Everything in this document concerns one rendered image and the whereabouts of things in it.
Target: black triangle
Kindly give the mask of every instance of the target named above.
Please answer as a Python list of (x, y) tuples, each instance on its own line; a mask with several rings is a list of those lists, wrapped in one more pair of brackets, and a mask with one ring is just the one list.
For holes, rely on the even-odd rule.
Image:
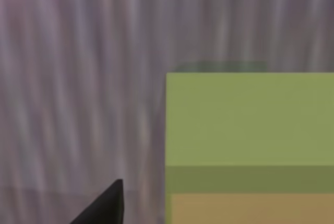
[(123, 224), (123, 180), (116, 180), (70, 224)]

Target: dark silhouette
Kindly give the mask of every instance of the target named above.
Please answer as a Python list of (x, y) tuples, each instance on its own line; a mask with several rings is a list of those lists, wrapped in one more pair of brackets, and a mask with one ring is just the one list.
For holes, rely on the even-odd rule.
[(70, 224), (123, 224), (123, 180), (116, 180)]

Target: orange rectangle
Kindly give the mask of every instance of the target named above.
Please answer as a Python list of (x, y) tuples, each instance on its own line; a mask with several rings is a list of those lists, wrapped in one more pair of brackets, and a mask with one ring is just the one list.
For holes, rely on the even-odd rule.
[(175, 194), (172, 224), (333, 224), (334, 194)]

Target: gray curtain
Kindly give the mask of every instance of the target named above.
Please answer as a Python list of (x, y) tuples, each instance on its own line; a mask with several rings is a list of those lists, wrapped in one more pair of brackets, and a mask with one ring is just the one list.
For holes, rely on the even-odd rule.
[(0, 223), (68, 223), (115, 179), (163, 223), (165, 74), (331, 72), (334, 0), (0, 0)]

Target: brown rectangle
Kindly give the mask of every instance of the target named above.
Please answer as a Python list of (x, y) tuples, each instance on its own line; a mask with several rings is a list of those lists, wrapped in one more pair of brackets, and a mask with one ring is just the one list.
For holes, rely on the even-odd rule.
[(174, 194), (172, 224), (333, 224), (334, 194)]

